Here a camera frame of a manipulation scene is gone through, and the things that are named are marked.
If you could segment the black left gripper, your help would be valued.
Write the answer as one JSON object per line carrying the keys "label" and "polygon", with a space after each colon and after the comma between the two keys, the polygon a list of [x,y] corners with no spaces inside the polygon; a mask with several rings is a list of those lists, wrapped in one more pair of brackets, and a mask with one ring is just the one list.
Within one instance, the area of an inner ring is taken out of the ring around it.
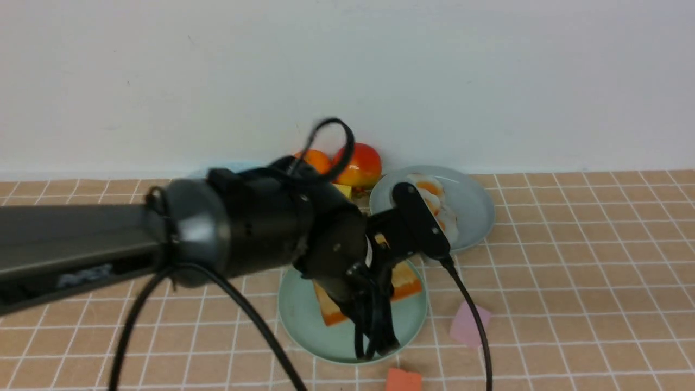
{"label": "black left gripper", "polygon": [[[355,325],[354,349],[360,361],[372,361],[401,347],[391,313],[392,302],[405,298],[405,266],[389,264],[375,250],[376,235],[368,232],[370,218],[355,207],[318,216],[304,253],[293,263],[311,280],[323,321]],[[354,266],[367,270],[375,282],[348,274]]]}

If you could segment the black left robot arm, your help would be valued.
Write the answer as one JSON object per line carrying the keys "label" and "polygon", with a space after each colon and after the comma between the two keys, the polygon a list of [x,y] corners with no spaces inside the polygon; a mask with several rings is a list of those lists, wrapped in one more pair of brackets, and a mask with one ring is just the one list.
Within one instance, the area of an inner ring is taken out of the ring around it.
{"label": "black left robot arm", "polygon": [[211,169],[204,179],[154,186],[142,205],[2,208],[2,315],[151,275],[127,319],[132,331],[164,279],[216,283],[258,323],[223,278],[291,266],[316,282],[355,325],[360,359],[400,347],[390,278],[401,256],[380,250],[374,220],[293,156],[265,167]]}

